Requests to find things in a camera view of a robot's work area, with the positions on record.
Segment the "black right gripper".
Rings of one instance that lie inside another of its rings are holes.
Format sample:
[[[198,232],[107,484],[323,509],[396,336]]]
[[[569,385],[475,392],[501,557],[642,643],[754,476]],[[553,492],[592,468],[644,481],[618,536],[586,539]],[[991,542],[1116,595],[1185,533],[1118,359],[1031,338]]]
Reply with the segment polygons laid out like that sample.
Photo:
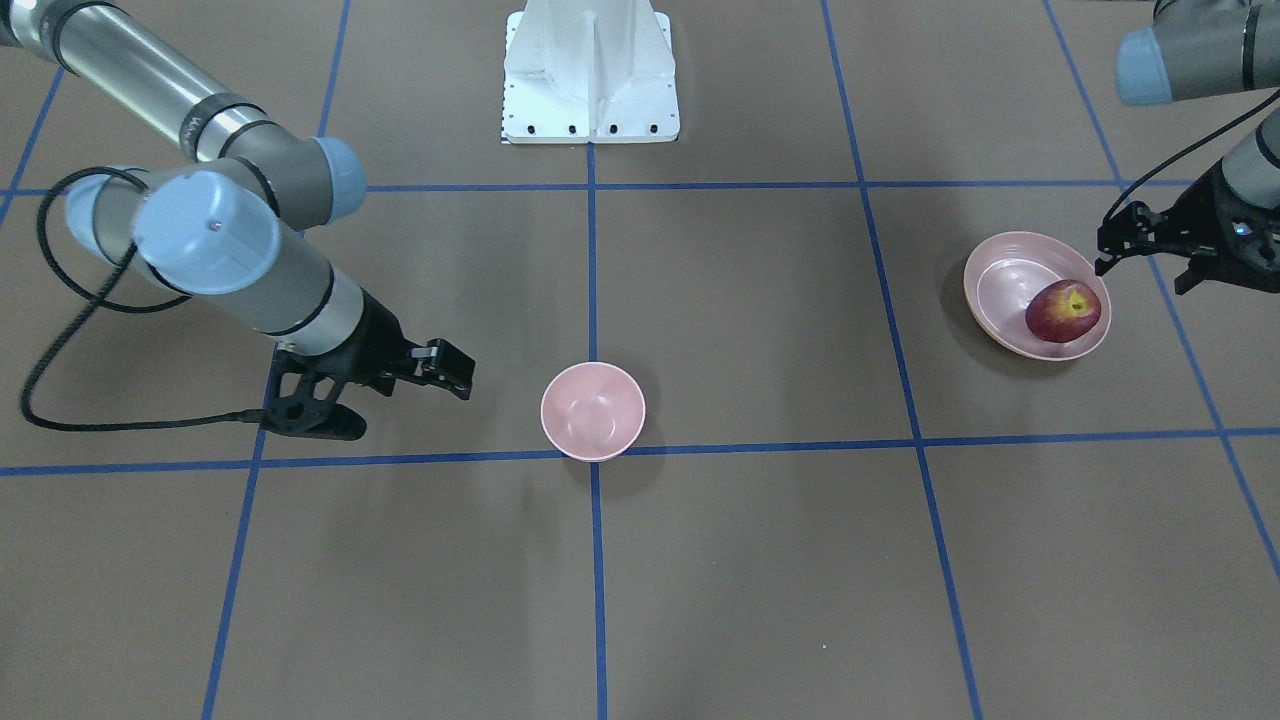
[[[447,340],[416,346],[404,338],[396,315],[367,291],[352,334],[330,351],[330,378],[392,396],[398,380],[431,386],[467,401],[474,391],[476,361]]]

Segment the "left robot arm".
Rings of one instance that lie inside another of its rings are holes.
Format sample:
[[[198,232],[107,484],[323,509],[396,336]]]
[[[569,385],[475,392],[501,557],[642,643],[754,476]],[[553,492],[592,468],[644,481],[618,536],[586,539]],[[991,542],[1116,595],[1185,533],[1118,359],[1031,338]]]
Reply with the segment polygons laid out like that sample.
[[[1157,1],[1151,24],[1119,46],[1115,87],[1130,106],[1276,94],[1277,58],[1275,1]],[[1170,254],[1188,261],[1179,295],[1206,281],[1277,291],[1277,97],[1260,110],[1265,120],[1169,209],[1114,204],[1097,232],[1098,275],[1126,258]]]

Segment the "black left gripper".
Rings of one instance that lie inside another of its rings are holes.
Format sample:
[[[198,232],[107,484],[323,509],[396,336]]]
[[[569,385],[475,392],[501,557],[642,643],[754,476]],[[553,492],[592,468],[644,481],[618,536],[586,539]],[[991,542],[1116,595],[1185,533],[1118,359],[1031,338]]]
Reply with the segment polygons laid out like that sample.
[[[1179,196],[1170,219],[1178,254],[1188,260],[1174,281],[1176,295],[1208,281],[1279,292],[1277,211],[1240,199],[1220,165]]]

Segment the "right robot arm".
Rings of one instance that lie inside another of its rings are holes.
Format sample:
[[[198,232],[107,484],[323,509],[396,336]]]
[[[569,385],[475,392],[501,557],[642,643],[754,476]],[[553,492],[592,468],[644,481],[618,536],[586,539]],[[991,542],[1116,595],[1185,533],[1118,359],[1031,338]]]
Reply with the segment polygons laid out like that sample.
[[[275,346],[271,378],[334,400],[397,382],[467,398],[475,363],[444,340],[417,345],[397,318],[303,238],[357,211],[355,151],[301,138],[232,92],[113,1],[5,1],[3,44],[86,79],[173,142],[186,164],[67,178],[67,224],[87,250],[178,299],[201,299]]]

